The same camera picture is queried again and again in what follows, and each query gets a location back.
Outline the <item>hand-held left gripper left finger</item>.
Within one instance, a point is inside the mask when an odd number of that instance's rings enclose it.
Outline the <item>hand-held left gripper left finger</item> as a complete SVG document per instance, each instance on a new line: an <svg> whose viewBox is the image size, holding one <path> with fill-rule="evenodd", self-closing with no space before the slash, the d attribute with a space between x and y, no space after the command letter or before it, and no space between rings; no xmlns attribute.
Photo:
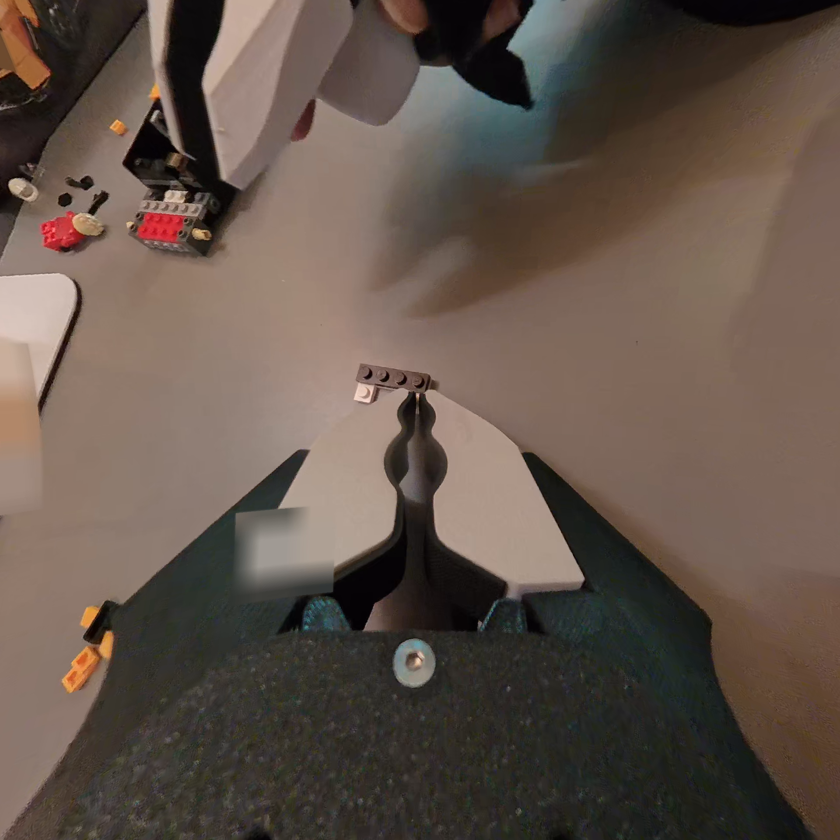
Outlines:
<svg viewBox="0 0 840 840"><path fill-rule="evenodd" d="M407 443L408 393L358 404L315 441L280 504L304 511L352 629L365 627L406 571Z"/></svg>

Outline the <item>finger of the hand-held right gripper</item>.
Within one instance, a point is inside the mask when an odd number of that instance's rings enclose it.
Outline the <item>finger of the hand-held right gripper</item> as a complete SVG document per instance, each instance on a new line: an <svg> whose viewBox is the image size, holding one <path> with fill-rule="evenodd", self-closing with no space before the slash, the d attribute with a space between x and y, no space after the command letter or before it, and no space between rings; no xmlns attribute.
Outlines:
<svg viewBox="0 0 840 840"><path fill-rule="evenodd" d="M222 1L149 1L151 61L170 140L221 180L203 79L224 15Z"/></svg>
<svg viewBox="0 0 840 840"><path fill-rule="evenodd" d="M221 179L243 190L283 151L347 39L347 1L233 1L203 73Z"/></svg>

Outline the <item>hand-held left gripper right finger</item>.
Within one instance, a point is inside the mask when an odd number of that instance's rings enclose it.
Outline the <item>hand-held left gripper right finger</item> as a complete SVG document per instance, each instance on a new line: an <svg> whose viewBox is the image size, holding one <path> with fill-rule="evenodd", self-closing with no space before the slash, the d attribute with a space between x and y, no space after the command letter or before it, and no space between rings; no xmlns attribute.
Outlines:
<svg viewBox="0 0 840 840"><path fill-rule="evenodd" d="M585 575L520 447L432 391L417 400L428 481L423 571L453 627L499 600L579 592Z"/></svg>

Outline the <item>partly built lego car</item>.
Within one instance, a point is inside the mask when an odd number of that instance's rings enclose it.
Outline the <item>partly built lego car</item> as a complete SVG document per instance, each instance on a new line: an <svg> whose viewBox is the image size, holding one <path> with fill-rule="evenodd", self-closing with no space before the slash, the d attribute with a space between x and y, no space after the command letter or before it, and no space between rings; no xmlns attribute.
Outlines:
<svg viewBox="0 0 840 840"><path fill-rule="evenodd" d="M122 159L144 189L127 223L129 235L149 249L207 256L239 190L175 147L157 85L149 98L150 108Z"/></svg>

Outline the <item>lego set box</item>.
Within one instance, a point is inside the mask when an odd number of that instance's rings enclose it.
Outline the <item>lego set box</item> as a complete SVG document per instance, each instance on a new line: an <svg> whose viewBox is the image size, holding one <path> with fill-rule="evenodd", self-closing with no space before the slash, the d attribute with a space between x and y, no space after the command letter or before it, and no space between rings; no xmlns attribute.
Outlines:
<svg viewBox="0 0 840 840"><path fill-rule="evenodd" d="M143 1L11 1L2 6L1 248L22 201L7 182L46 143L146 9Z"/></svg>

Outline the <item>red lego brick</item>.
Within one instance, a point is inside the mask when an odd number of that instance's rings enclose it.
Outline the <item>red lego brick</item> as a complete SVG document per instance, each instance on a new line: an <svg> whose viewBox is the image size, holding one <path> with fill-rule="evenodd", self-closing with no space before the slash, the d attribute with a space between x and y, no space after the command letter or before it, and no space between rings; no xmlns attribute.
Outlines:
<svg viewBox="0 0 840 840"><path fill-rule="evenodd" d="M58 253L67 253L78 247L85 235L74 225L75 217L75 213L68 211L42 223L42 246Z"/></svg>

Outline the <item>pile of mixed small lego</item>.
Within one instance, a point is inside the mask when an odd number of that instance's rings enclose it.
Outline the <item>pile of mixed small lego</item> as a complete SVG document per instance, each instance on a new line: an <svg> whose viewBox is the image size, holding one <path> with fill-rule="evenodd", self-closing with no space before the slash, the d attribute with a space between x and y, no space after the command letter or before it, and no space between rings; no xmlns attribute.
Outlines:
<svg viewBox="0 0 840 840"><path fill-rule="evenodd" d="M113 618L119 608L120 604L112 600L85 608L79 622L84 647L73 658L69 671L61 680L66 693L71 694L84 687L100 664L108 663L112 658L115 645Z"/></svg>

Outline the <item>person's right hand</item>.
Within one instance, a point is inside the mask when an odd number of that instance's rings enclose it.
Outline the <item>person's right hand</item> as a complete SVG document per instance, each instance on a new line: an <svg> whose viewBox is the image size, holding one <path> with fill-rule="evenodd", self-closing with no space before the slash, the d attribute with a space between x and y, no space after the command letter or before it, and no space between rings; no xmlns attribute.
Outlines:
<svg viewBox="0 0 840 840"><path fill-rule="evenodd" d="M422 1L380 1L386 19L407 35L418 35L428 27L428 15ZM480 43L484 44L515 28L522 21L519 2L492 1L486 12Z"/></svg>

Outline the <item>white tray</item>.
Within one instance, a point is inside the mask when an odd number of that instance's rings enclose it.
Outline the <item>white tray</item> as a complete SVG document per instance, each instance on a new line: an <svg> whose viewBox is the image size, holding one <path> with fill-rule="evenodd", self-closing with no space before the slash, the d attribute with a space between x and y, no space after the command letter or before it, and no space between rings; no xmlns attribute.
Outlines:
<svg viewBox="0 0 840 840"><path fill-rule="evenodd" d="M1 335L28 346L40 413L69 347L81 305L81 289L68 276L1 277Z"/></svg>

